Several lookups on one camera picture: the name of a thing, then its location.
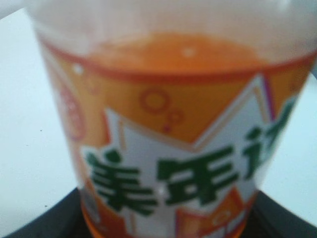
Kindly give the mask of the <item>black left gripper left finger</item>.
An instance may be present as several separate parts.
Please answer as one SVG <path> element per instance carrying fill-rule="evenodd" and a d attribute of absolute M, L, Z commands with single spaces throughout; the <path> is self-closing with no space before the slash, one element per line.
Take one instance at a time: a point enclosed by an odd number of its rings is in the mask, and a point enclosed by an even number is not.
<path fill-rule="evenodd" d="M 75 188 L 44 214 L 5 237 L 66 238 L 81 216 L 80 193 Z"/>

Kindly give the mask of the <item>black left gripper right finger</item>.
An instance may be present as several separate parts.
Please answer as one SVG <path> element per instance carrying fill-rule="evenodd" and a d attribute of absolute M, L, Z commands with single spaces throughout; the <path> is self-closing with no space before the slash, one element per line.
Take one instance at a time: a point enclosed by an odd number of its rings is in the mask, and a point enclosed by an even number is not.
<path fill-rule="evenodd" d="M 265 193 L 259 192 L 247 225 L 245 238 L 315 238 L 316 226 L 279 205 Z"/>

